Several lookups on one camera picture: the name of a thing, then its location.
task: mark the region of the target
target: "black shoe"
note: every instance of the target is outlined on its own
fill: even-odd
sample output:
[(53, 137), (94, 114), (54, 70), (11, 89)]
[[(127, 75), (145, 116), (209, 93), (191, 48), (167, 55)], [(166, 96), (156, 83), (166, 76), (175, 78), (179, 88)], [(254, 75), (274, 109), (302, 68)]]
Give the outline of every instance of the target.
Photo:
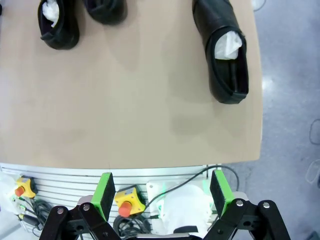
[(90, 16), (99, 23), (116, 25), (126, 19), (127, 0), (83, 0)]
[[(193, 0), (192, 11), (195, 25), (202, 37), (212, 95), (220, 103), (240, 103), (249, 92), (247, 43), (231, 3), (229, 0)], [(235, 60), (216, 59), (216, 43), (229, 31), (238, 33), (242, 40), (238, 57)]]
[(57, 50), (72, 49), (79, 41), (79, 28), (75, 16), (75, 0), (56, 0), (59, 6), (59, 20), (54, 27), (42, 12), (42, 5), (47, 0), (41, 0), (38, 8), (38, 22), (41, 39)]

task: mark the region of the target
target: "beige tabletop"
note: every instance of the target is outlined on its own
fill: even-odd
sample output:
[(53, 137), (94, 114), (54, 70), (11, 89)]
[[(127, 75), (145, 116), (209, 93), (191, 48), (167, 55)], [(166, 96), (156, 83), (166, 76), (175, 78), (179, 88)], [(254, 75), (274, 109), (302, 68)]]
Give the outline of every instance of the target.
[(192, 0), (127, 0), (118, 26), (77, 0), (80, 41), (40, 39), (38, 0), (10, 0), (0, 32), (0, 162), (152, 168), (259, 158), (262, 72), (251, 0), (231, 0), (247, 40), (249, 94), (210, 93)]

